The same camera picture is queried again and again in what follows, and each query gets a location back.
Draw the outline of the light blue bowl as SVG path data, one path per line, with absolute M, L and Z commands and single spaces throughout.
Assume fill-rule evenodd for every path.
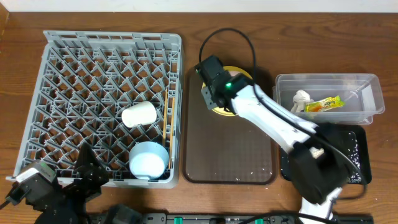
M 140 142 L 129 153 L 129 169 L 137 179 L 157 179 L 165 172 L 169 158 L 163 145 L 150 141 Z

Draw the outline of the white cup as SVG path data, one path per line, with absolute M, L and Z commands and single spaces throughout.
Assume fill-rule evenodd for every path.
M 157 119 L 156 108 L 151 102 L 143 101 L 124 109 L 121 118 L 128 128 L 152 124 Z

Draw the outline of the yellow orange snack wrapper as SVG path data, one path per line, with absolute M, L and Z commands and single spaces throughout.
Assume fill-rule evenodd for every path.
M 344 105 L 345 105 L 344 101 L 342 101 L 339 96 L 328 97 L 320 101 L 307 103 L 304 107 L 304 112 L 308 113 L 323 112 L 334 108 L 341 108 Z

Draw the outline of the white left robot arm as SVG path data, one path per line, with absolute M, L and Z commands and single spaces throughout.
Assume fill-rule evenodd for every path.
M 142 215 L 124 205 L 113 206 L 100 215 L 86 212 L 86 202 L 100 196 L 101 187 L 109 181 L 106 169 L 89 144 L 81 146 L 74 171 L 81 174 L 81 178 L 63 187 L 52 167 L 43 161 L 34 161 L 16 176 L 1 208 L 10 203 L 16 206 L 25 200 L 41 212 L 36 223 L 142 223 Z

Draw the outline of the wooden chopstick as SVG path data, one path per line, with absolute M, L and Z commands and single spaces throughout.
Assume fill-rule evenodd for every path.
M 169 166 L 170 169 L 172 167 L 172 144 L 174 137 L 174 113 L 175 113 L 175 98 L 172 98 L 172 119 L 171 119 L 171 127 L 170 127 L 170 144 L 169 144 Z
M 165 91 L 165 103 L 164 103 L 164 117 L 163 117 L 163 130 L 162 130 L 162 145 L 165 147 L 166 143 L 166 127 L 167 127 L 167 111 L 169 105 L 168 89 Z

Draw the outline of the yellow plate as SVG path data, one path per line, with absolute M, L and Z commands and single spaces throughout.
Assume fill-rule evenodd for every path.
M 232 77 L 229 71 L 239 71 L 240 74 Z M 223 108 L 215 108 L 213 111 L 225 116 L 235 116 L 231 100 L 238 95 L 238 91 L 252 84 L 252 76 L 241 68 L 218 64 L 202 65 L 197 72 L 203 84 L 210 89 L 213 99 L 224 104 Z

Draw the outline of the white napkin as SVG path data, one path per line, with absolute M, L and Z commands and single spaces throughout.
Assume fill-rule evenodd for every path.
M 310 95 L 304 90 L 298 90 L 293 97 L 294 105 L 290 110 L 291 113 L 297 114 L 304 112 L 305 106 L 309 103 L 314 102 Z

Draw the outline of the rice and food scraps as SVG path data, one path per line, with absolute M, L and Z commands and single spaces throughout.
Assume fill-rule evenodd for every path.
M 348 131 L 346 136 L 346 146 L 348 147 L 348 155 L 347 157 L 356 165 L 356 167 L 361 170 L 361 165 L 359 161 L 359 144 L 356 138 L 356 134 L 352 131 Z M 350 184 L 360 184 L 362 178 L 359 173 L 354 170 L 353 174 L 349 178 Z

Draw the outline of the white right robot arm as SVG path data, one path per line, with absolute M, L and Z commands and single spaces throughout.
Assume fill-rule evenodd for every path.
M 332 207 L 351 174 L 351 161 L 332 145 L 332 124 L 299 118 L 269 98 L 253 78 L 231 75 L 212 55 L 195 66 L 205 84 L 209 109 L 222 108 L 248 120 L 271 137 L 289 160 L 290 180 L 302 196 L 302 223 L 330 222 Z

